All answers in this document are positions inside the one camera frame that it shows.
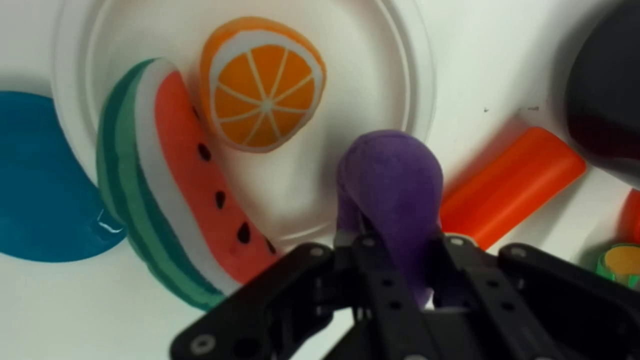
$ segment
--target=orange slice illustration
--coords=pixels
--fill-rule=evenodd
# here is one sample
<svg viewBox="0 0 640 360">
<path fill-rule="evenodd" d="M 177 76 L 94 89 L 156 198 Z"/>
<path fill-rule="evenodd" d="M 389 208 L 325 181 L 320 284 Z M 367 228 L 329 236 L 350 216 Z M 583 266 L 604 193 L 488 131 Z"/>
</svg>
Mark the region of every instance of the orange slice illustration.
<svg viewBox="0 0 640 360">
<path fill-rule="evenodd" d="M 268 152 L 311 119 L 323 82 L 321 57 L 300 33 L 265 18 L 238 18 L 203 47 L 199 103 L 209 131 L 228 146 Z"/>
</svg>

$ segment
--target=black robotic claw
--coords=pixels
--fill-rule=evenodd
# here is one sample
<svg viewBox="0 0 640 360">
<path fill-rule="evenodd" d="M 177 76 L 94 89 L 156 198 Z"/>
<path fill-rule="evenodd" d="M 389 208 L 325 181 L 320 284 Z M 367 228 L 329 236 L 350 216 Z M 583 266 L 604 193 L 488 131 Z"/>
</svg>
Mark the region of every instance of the black robotic claw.
<svg viewBox="0 0 640 360">
<path fill-rule="evenodd" d="M 351 309 L 333 360 L 640 360 L 640 297 L 523 245 L 430 241 L 420 310 L 376 236 L 305 245 L 171 345 L 171 360 L 279 360 Z"/>
</svg>

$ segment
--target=orange object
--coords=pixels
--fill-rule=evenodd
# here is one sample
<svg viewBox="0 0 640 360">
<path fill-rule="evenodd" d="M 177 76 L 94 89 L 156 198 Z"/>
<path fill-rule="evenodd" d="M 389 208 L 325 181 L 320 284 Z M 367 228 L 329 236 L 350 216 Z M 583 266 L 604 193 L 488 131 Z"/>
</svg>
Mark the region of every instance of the orange object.
<svg viewBox="0 0 640 360">
<path fill-rule="evenodd" d="M 623 202 L 617 236 L 640 245 L 640 193 L 632 190 Z"/>
<path fill-rule="evenodd" d="M 583 173 L 586 161 L 570 146 L 529 129 L 443 198 L 442 228 L 486 250 Z"/>
<path fill-rule="evenodd" d="M 311 119 L 323 80 L 321 57 L 301 35 L 265 18 L 238 18 L 203 47 L 199 103 L 226 145 L 265 152 Z"/>
</svg>

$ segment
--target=purple ball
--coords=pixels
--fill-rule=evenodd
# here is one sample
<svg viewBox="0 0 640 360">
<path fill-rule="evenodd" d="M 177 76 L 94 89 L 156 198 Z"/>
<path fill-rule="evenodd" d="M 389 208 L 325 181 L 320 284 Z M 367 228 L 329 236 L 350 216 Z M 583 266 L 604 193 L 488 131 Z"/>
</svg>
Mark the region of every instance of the purple ball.
<svg viewBox="0 0 640 360">
<path fill-rule="evenodd" d="M 439 163 L 410 135 L 363 135 L 338 164 L 338 232 L 360 232 L 365 216 L 420 305 L 428 298 L 426 250 L 439 234 L 439 201 Z"/>
</svg>

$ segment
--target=white paper plate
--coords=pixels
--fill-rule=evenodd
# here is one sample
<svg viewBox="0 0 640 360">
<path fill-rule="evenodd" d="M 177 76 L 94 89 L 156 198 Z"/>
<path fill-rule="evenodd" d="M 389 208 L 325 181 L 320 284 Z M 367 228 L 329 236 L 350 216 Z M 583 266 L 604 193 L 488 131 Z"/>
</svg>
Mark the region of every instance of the white paper plate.
<svg viewBox="0 0 640 360">
<path fill-rule="evenodd" d="M 333 169 L 347 145 L 378 129 L 426 137 L 433 66 L 413 0 L 67 0 L 52 79 L 62 129 L 96 181 L 96 129 L 117 79 L 140 60 L 165 58 L 196 95 L 201 44 L 238 17 L 271 18 L 305 35 L 323 57 L 327 82 L 316 117 L 281 149 L 223 149 L 228 181 L 248 216 L 281 248 L 329 243 Z"/>
</svg>

